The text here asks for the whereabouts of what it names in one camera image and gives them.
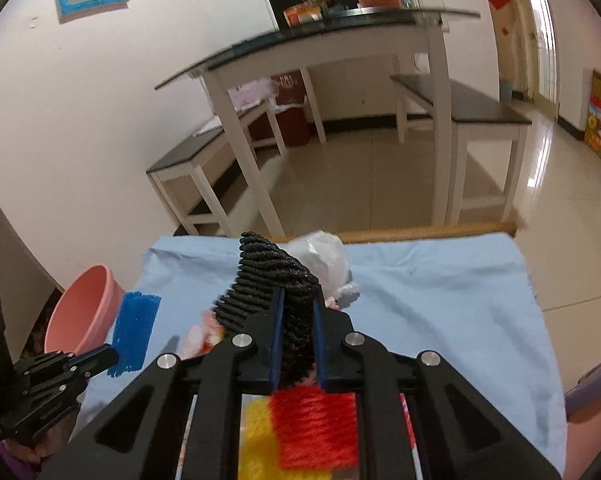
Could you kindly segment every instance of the white table leg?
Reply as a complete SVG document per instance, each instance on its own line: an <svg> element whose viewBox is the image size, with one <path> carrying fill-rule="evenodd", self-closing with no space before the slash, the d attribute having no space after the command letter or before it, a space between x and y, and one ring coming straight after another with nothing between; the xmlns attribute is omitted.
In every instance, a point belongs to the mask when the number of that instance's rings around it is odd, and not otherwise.
<svg viewBox="0 0 601 480"><path fill-rule="evenodd" d="M225 213L225 210L218 200L216 193L214 193L212 184L210 184L210 181L207 179L207 176L205 176L205 172L202 171L202 168L198 164L192 163L190 175L192 176L192 180L200 192L200 196L202 196L202 199L205 201L207 206L209 206L212 215L214 216L214 220L218 222L218 225L220 225L220 228L225 233L225 236L228 238L240 237L239 234L231 228L227 213Z"/></svg>
<svg viewBox="0 0 601 480"><path fill-rule="evenodd" d="M507 168L507 179L504 183L504 210L503 221L509 219L511 208L513 207L513 199L516 196L516 188L520 180L520 170L522 170L522 159L525 155L525 143L527 141L528 126L519 128L517 140L511 142L511 152L509 154L509 167Z"/></svg>
<svg viewBox="0 0 601 480"><path fill-rule="evenodd" d="M252 134L249 133L249 124L245 124L243 127L243 133L247 138L247 143L249 144L249 149L252 150L253 158L256 158L256 150L254 149L254 140L252 139Z"/></svg>
<svg viewBox="0 0 601 480"><path fill-rule="evenodd" d="M392 63L394 65L394 75L400 75L400 58L398 56L392 56ZM405 136L407 135L407 109L405 108L405 93L403 92L402 86L398 83L393 83L394 86L394 97L395 97L395 127L398 130L398 143L405 143Z"/></svg>
<svg viewBox="0 0 601 480"><path fill-rule="evenodd" d="M451 85L445 39L440 25L426 28L429 48L429 70L433 81L433 130L435 144L435 176L431 224L445 225L451 173Z"/></svg>
<svg viewBox="0 0 601 480"><path fill-rule="evenodd" d="M449 215L447 223L458 225L460 209L462 208L465 176L467 174L467 130L453 125L453 140L451 143L451 199L449 200Z"/></svg>
<svg viewBox="0 0 601 480"><path fill-rule="evenodd" d="M325 127L323 126L323 120L320 116L320 110L318 109L318 100L315 98L314 84L311 82L308 69L301 68L300 73L302 74L302 80L305 84L305 90L307 91L309 106L311 106L311 114L314 116L315 130L318 132L318 139L320 139L321 144L324 144L327 142L327 137L325 136Z"/></svg>
<svg viewBox="0 0 601 480"><path fill-rule="evenodd" d="M264 185L260 169L258 168L256 159L252 155L247 137L245 137L240 125L240 119L238 119L234 106L231 104L227 90L223 88L218 77L213 72L205 72L202 77L212 99L214 110L220 118L231 149L236 156L243 175L245 175L247 186L254 194L258 209L265 225L267 225L267 229L269 229L272 236L283 237L285 231L282 229L282 224L280 223L276 209L274 209L269 192Z"/></svg>
<svg viewBox="0 0 601 480"><path fill-rule="evenodd" d="M169 206L169 208L174 212L174 215L176 215L176 218L178 218L178 221L183 225L184 229L190 235L197 235L198 230L196 229L196 226L194 225L194 223L187 218L187 211L183 211L183 209L180 207L180 204L177 204L172 199L171 195L169 194L169 192L165 188L165 185L159 179L157 174L151 173L151 178L154 181L154 184L156 184L158 191L161 193L161 195L165 199L165 202L167 202L167 205Z"/></svg>
<svg viewBox="0 0 601 480"><path fill-rule="evenodd" d="M285 146L285 140L282 138L282 133L280 132L280 126L276 120L276 113L274 113L272 102L267 103L267 118L269 119L269 126L272 127L272 132L274 133L274 139L276 139L276 146L278 146L280 156L287 156L287 147Z"/></svg>

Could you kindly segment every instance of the chair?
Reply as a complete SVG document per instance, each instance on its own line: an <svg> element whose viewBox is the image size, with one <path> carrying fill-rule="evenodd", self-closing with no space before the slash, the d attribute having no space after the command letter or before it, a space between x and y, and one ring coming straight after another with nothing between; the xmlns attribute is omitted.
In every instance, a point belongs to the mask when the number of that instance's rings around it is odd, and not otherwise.
<svg viewBox="0 0 601 480"><path fill-rule="evenodd" d="M249 136L247 127L263 114L267 114L274 138L258 141L258 146L276 144L280 155L286 156L287 148L276 121L274 108L269 100L265 100L258 106L238 114L252 151L254 150L254 143ZM240 232L230 225L227 213L220 204L212 184L210 184L202 169L228 143L229 140L222 126L219 126L203 134L187 137L147 170L147 174L153 179L165 202L190 235L198 234L196 224L216 223L220 225L226 236L233 238L240 236ZM181 176L189 176L194 181L200 196L211 213L189 214L189 211L185 210L176 197L173 196L168 189L168 183Z"/></svg>
<svg viewBox="0 0 601 480"><path fill-rule="evenodd" d="M398 142L405 142L408 134L407 115L402 99L407 97L433 116L433 83L429 74L394 75L391 79L399 89L396 92L396 124ZM460 212L503 206L503 221L509 219L516 187L522 169L527 130L531 121L501 104L490 96L451 80L451 179L447 201L446 222L458 225ZM467 171L467 144L470 140L510 140L509 167L502 195L464 198L465 174Z"/></svg>

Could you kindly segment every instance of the glass tabletop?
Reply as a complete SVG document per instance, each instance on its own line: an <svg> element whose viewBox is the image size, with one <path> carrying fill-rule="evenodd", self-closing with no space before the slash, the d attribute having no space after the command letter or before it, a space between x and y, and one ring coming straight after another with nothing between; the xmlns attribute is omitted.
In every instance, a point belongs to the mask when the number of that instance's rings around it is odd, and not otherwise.
<svg viewBox="0 0 601 480"><path fill-rule="evenodd" d="M348 28L374 27L379 25L418 26L430 22L430 19L437 19L440 23L443 17L447 20L480 19L480 12L462 9L394 9L392 7L368 7L365 9L330 12L325 15L324 19L316 22L301 23L294 27L265 32L264 34L235 43L177 72L155 86L155 90L166 86L185 74L200 75L205 70L214 70L233 60L288 41L302 40L311 36L346 30Z"/></svg>

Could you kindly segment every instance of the black knitted hat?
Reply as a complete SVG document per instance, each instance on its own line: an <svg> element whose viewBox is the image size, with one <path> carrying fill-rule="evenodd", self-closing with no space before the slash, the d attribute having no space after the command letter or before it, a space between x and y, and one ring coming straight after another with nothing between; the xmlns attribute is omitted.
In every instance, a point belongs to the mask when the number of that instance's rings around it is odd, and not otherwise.
<svg viewBox="0 0 601 480"><path fill-rule="evenodd" d="M313 303L320 284L307 267L266 238L243 233L236 280L212 310L233 337L250 314L269 309L275 286L285 289L280 386L293 386L314 364Z"/></svg>

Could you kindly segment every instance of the white plastic bag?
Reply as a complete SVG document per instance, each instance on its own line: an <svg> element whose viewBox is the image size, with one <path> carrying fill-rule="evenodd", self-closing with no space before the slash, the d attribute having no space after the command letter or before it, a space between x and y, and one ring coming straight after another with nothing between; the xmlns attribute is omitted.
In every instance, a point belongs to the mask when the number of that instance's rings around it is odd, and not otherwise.
<svg viewBox="0 0 601 480"><path fill-rule="evenodd" d="M278 85L269 77L254 79L228 90L229 97L236 110L255 106L265 99L276 97L278 92Z"/></svg>
<svg viewBox="0 0 601 480"><path fill-rule="evenodd" d="M325 300L358 292L358 284L348 282L351 257L339 237L316 231L290 241L285 250L318 278Z"/></svg>

